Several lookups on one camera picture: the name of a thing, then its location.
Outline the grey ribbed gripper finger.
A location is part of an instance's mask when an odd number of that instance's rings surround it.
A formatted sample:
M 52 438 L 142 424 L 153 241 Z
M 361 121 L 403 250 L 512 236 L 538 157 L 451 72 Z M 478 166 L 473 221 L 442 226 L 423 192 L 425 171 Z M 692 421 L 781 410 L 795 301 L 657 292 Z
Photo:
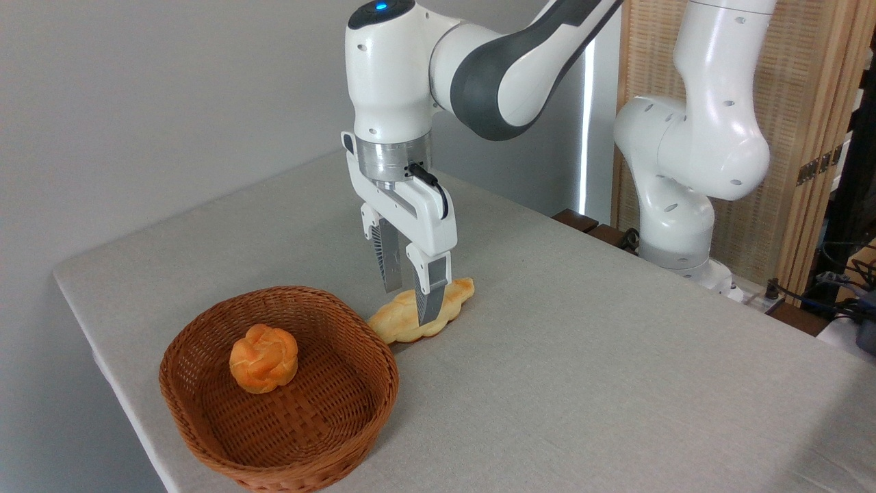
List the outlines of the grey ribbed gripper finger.
M 402 270 L 398 229 L 372 206 L 361 206 L 364 236 L 372 244 L 386 293 L 402 287 Z
M 438 318 L 445 287 L 451 283 L 451 254 L 427 255 L 413 242 L 406 247 L 414 271 L 414 293 L 418 325 L 423 327 Z

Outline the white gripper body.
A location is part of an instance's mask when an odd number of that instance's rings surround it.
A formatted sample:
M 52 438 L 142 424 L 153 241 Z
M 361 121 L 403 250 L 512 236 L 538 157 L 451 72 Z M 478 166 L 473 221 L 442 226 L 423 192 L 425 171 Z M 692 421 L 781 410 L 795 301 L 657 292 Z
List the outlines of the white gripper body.
M 379 215 L 416 244 L 428 256 L 440 256 L 457 244 L 456 213 L 450 194 L 441 195 L 437 188 L 418 178 L 397 181 L 392 190 L 379 187 L 360 171 L 355 135 L 342 132 L 342 144 L 352 186 L 356 193 Z

